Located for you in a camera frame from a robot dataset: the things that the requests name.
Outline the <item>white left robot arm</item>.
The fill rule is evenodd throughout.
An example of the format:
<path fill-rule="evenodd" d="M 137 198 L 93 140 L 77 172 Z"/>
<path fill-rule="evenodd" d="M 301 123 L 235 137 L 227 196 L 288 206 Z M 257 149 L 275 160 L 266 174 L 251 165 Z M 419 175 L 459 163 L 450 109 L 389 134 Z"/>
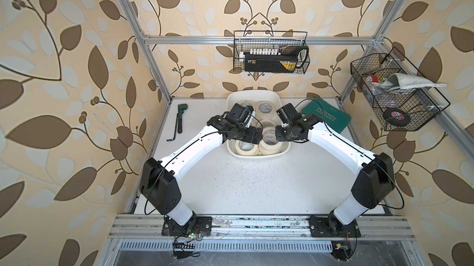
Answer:
<path fill-rule="evenodd" d="M 256 118 L 252 107 L 224 112 L 210 118 L 206 126 L 180 149 L 161 159 L 151 157 L 143 167 L 139 191 L 146 198 L 144 213 L 148 205 L 163 216 L 168 216 L 180 227 L 195 223 L 196 214 L 182 200 L 179 183 L 204 156 L 228 140 L 259 144 L 262 128 L 252 126 Z"/>

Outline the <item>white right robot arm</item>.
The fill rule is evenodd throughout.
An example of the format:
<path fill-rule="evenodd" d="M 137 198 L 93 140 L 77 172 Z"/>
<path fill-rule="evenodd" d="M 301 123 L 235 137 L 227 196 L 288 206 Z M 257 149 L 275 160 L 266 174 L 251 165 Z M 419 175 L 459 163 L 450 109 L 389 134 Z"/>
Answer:
<path fill-rule="evenodd" d="M 393 161 L 389 155 L 383 152 L 377 155 L 356 145 L 313 114 L 286 114 L 281 109 L 277 114 L 282 122 L 275 130 L 278 141 L 314 143 L 355 174 L 349 196 L 328 215 L 333 225 L 349 225 L 395 189 Z"/>

